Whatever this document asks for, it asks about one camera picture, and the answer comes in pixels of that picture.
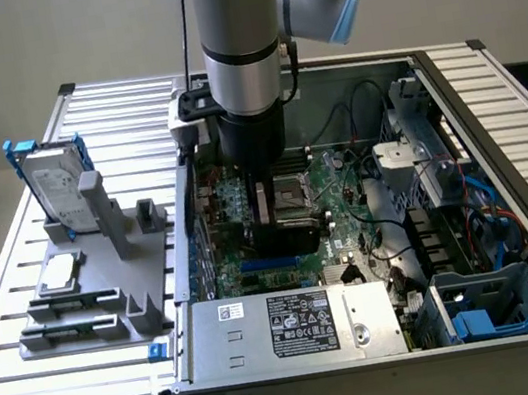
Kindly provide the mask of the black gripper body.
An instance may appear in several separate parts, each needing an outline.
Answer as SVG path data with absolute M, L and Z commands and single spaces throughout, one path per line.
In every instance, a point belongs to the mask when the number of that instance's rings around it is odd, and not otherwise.
M 284 108 L 276 101 L 257 115 L 225 113 L 216 118 L 221 150 L 252 178 L 267 178 L 285 147 Z

